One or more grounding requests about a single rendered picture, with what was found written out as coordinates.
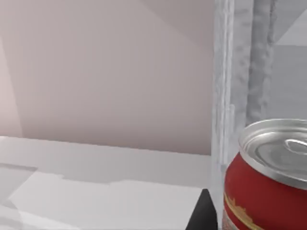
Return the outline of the red and gold can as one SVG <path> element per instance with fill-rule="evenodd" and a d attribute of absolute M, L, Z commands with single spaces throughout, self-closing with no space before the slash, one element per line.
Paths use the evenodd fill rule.
<path fill-rule="evenodd" d="M 222 230 L 307 230 L 307 120 L 245 127 L 224 179 Z"/>

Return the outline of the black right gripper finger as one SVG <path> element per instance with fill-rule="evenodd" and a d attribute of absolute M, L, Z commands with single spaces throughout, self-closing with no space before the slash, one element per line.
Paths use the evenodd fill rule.
<path fill-rule="evenodd" d="M 218 230 L 217 213 L 208 189 L 202 189 L 185 230 Z"/>

